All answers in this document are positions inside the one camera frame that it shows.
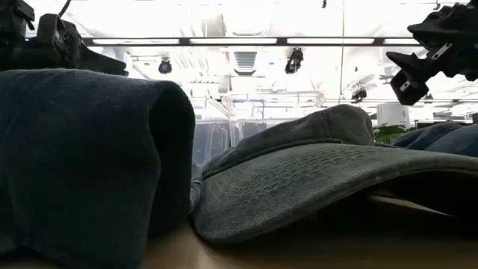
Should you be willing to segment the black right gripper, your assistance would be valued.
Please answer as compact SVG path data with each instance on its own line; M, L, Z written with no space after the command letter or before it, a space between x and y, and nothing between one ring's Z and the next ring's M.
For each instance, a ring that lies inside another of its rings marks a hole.
M455 3L431 12L426 18L407 27L413 38L427 49L447 43L446 76L463 75L477 80L477 2ZM415 53L387 52L386 56L400 71L390 85L401 105L414 105L428 92L426 82L443 67L445 56L429 52L421 59Z

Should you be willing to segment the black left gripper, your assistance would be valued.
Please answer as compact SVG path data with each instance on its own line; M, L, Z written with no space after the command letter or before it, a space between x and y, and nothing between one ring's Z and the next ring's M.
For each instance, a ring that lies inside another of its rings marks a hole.
M32 6L20 0L1 0L1 70L63 67L88 69L112 75L128 75L126 63L87 48L76 26L57 14L40 17L37 36Z

